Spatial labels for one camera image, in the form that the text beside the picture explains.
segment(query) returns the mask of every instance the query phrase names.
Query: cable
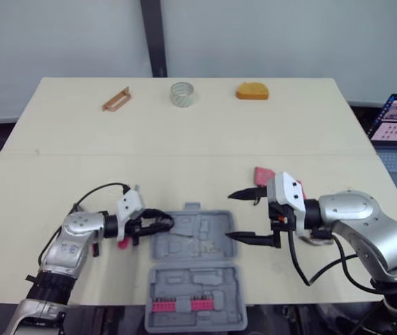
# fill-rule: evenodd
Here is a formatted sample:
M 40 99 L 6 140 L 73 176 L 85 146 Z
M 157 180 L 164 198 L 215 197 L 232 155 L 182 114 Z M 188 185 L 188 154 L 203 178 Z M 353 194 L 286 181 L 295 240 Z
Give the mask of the cable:
M 80 206 L 80 204 L 82 203 L 82 201 L 84 201 L 87 197 L 89 197 L 92 193 L 108 187 L 108 186 L 122 186 L 122 193 L 126 194 L 128 192 L 128 190 L 130 190 L 130 187 L 128 185 L 125 185 L 123 183 L 108 183 L 108 184 L 104 184 L 104 185 L 100 185 L 96 188 L 93 188 L 91 191 L 89 191 L 88 193 L 86 193 L 83 197 L 81 197 L 77 202 L 75 202 L 75 204 L 73 205 L 73 207 L 71 208 L 71 210 L 68 212 L 69 214 L 74 213 L 75 211 L 77 211 L 77 208 Z M 42 265 L 42 258 L 43 255 L 45 254 L 46 250 L 49 248 L 50 244 L 52 243 L 52 241 L 57 238 L 61 233 L 61 225 L 57 228 L 57 230 L 54 232 L 54 234 L 51 236 L 50 240 L 46 243 L 46 245 L 43 247 L 42 251 L 40 252 L 40 255 L 38 255 L 38 266 Z
M 345 256 L 346 260 L 351 260 L 352 258 L 356 258 L 358 257 L 358 255 L 354 254 L 354 255 L 348 255 Z M 321 275 L 324 274 L 325 271 L 331 269 L 332 267 L 334 267 L 335 265 L 341 263 L 342 260 L 340 258 L 338 258 L 337 260 L 334 260 L 333 262 L 327 264 L 326 266 L 324 266 L 321 270 L 319 270 L 313 277 L 311 277 L 311 279 L 309 280 L 310 284 L 313 284 L 319 277 L 321 277 Z
M 96 187 L 96 188 L 93 188 L 91 191 L 89 191 L 87 194 L 85 194 L 83 197 L 81 197 L 81 198 L 73 205 L 73 208 L 71 208 L 69 214 L 74 213 L 75 211 L 77 211 L 77 208 L 79 207 L 80 203 L 81 203 L 82 201 L 84 201 L 87 197 L 89 197 L 92 193 L 94 193 L 94 192 L 96 192 L 96 191 L 98 191 L 98 190 L 100 190 L 100 189 L 102 189 L 102 188 L 108 187 L 108 186 L 122 186 L 122 193 L 123 193 L 123 194 L 126 194 L 126 193 L 128 192 L 128 190 L 130 190 L 130 187 L 128 187 L 128 185 L 125 185 L 125 184 L 123 184 L 123 183 L 108 183 L 108 184 L 100 185 L 100 186 L 98 186 L 98 187 Z
M 372 293 L 374 295 L 397 295 L 397 288 L 391 288 L 391 289 L 388 289 L 388 290 L 375 290 L 375 289 L 363 286 L 360 283 L 358 283 L 357 281 L 355 281 L 352 278 L 352 276 L 350 275 L 349 270 L 347 268 L 346 257 L 345 257 L 345 254 L 344 254 L 344 248 L 343 248 L 342 244 L 340 243 L 339 239 L 336 236 L 332 235 L 331 237 L 333 238 L 333 240 L 335 241 L 336 245 L 338 246 L 341 262 L 342 262 L 342 265 L 343 265 L 344 274 L 347 277 L 347 279 L 353 285 L 355 285 L 360 290 Z
M 61 233 L 61 226 L 59 226 L 57 228 L 57 230 L 54 232 L 54 234 L 52 234 L 50 240 L 46 243 L 45 247 L 40 252 L 40 255 L 38 255 L 38 258 L 37 258 L 38 266 L 42 265 L 43 254 L 45 253 L 46 249 L 48 249 L 48 247 L 50 246 L 50 244 L 52 243 L 54 238 L 59 237 L 60 233 Z
M 342 259 L 339 258 L 337 260 L 334 260 L 333 262 L 327 264 L 325 267 L 323 267 L 321 270 L 316 272 L 316 274 L 311 277 L 310 280 L 308 280 L 302 271 L 301 267 L 299 266 L 299 263 L 297 262 L 297 256 L 296 256 L 296 248 L 294 247 L 294 238 L 293 238 L 293 231 L 288 230 L 288 245 L 290 246 L 290 255 L 291 255 L 291 260 L 293 262 L 294 268 L 296 269 L 297 273 L 301 277 L 302 281 L 305 283 L 307 286 L 311 286 L 321 275 L 323 275 L 326 271 L 330 270 L 332 267 L 335 265 L 339 264 L 342 262 Z M 358 257 L 357 255 L 348 255 L 345 257 L 346 260 L 350 260 L 352 258 Z
M 375 304 L 370 310 L 369 312 L 367 312 L 366 314 L 364 314 L 364 316 L 358 320 L 358 322 L 356 323 L 356 325 L 352 328 L 352 330 L 350 331 L 349 335 L 355 335 L 356 332 L 359 330 L 359 328 L 361 328 L 361 326 L 363 325 L 363 323 L 372 315 L 374 314 L 374 312 L 378 311 L 380 308 L 382 308 L 384 306 L 384 300 L 379 301 L 377 304 Z

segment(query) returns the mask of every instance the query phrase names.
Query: orange sponge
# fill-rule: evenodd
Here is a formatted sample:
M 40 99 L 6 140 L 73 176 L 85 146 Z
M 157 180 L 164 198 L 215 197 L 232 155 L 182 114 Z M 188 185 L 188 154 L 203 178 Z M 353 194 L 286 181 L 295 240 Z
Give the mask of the orange sponge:
M 239 99 L 266 100 L 269 92 L 268 87 L 261 82 L 244 82 L 239 86 L 235 95 Z

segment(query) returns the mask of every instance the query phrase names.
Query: toolbox lid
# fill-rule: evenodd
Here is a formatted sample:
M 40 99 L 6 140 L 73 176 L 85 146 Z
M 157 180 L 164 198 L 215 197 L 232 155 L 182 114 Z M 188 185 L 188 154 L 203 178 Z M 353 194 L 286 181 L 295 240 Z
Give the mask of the toolbox lid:
M 202 211 L 199 202 L 187 202 L 184 211 L 170 211 L 174 227 L 155 234 L 151 255 L 157 262 L 229 260 L 236 242 L 225 235 L 234 230 L 230 211 Z

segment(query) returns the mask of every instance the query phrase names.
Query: pink eraser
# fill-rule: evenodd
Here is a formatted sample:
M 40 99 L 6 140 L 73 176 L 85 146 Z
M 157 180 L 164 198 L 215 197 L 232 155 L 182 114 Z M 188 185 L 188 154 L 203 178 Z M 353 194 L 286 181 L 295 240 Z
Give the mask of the pink eraser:
M 193 300 L 192 301 L 192 311 L 213 311 L 214 310 L 214 300 Z
M 129 242 L 129 241 L 130 241 L 130 238 L 129 238 L 129 237 L 126 237 L 125 239 L 123 239 L 122 241 L 120 241 L 120 242 L 117 244 L 117 246 L 118 246 L 120 249 L 124 250 L 124 249 L 127 248 L 128 242 Z
M 275 175 L 276 173 L 274 173 L 273 170 L 256 166 L 254 171 L 254 184 L 257 186 L 266 186 L 268 180 L 274 178 Z
M 177 303 L 175 301 L 157 301 L 152 304 L 153 312 L 175 312 Z

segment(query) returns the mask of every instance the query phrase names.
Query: tape roll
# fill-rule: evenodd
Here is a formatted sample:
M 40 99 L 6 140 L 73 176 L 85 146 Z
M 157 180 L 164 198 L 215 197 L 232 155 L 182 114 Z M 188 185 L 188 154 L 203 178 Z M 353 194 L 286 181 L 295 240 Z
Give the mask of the tape roll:
M 189 107 L 193 104 L 194 90 L 188 82 L 177 82 L 170 88 L 170 100 L 177 107 Z

